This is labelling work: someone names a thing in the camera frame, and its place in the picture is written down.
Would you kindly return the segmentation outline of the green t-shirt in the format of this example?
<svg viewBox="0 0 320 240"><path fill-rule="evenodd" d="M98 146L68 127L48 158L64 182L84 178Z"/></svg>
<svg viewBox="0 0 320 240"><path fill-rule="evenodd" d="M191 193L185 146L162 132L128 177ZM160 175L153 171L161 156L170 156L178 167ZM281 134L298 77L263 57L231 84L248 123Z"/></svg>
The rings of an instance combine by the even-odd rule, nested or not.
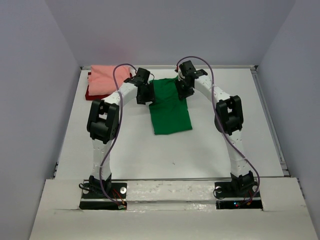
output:
<svg viewBox="0 0 320 240"><path fill-rule="evenodd" d="M187 100L180 100L174 78L152 81L155 102L149 105L151 122L155 135L170 135L193 129Z"/></svg>

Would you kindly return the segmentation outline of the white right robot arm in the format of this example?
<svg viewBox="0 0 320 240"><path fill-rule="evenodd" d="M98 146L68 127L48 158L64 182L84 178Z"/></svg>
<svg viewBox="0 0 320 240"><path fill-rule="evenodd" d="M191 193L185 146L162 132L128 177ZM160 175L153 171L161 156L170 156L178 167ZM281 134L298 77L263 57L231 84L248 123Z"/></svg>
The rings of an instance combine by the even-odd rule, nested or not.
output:
<svg viewBox="0 0 320 240"><path fill-rule="evenodd" d="M225 140L230 161L231 181L222 184L222 191L235 197L255 197L259 190L259 181L255 180L255 167L244 155L242 129L244 115L242 100L238 95L230 95L215 84L213 69L209 73L196 69L186 57L176 64L178 79L175 86L180 100L192 96L195 90L201 92L212 104L214 124Z"/></svg>

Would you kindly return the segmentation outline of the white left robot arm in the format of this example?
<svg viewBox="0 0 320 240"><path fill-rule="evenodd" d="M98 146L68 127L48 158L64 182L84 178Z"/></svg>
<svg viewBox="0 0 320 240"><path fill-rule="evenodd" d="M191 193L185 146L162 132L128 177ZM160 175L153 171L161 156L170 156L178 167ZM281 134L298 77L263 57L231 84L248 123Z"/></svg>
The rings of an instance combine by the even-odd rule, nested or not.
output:
<svg viewBox="0 0 320 240"><path fill-rule="evenodd" d="M93 144L93 168L88 179L88 191L97 196L115 200L109 196L112 190L112 172L110 154L119 136L123 107L132 99L137 104L145 105L156 101L154 84L149 81L151 72L144 68L135 68L135 74L130 74L122 84L116 79L116 71L120 67L131 64L117 65L112 71L116 91L106 99L94 100L91 103L86 129Z"/></svg>

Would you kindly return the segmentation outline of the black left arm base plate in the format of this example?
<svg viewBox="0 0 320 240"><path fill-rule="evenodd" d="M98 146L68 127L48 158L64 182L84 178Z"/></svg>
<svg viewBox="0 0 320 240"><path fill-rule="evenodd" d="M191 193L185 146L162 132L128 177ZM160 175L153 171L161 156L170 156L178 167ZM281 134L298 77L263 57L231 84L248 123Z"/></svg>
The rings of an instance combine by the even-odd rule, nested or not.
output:
<svg viewBox="0 0 320 240"><path fill-rule="evenodd" d="M93 186L88 181L80 183L81 197L79 208L81 210L107 210L107 211L125 211L127 209L127 191L128 183L125 181L113 181L111 189L106 197L104 193Z"/></svg>

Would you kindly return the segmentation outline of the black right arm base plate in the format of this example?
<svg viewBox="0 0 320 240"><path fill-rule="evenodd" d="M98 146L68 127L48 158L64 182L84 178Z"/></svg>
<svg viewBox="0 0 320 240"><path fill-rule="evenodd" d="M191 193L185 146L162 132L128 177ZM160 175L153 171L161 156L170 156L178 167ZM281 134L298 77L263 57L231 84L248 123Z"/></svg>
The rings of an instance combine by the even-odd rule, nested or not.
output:
<svg viewBox="0 0 320 240"><path fill-rule="evenodd" d="M254 197L257 185L242 193L235 193L230 188L230 182L219 181L214 184L212 192L216 199L217 210L263 209L261 195L258 192Z"/></svg>

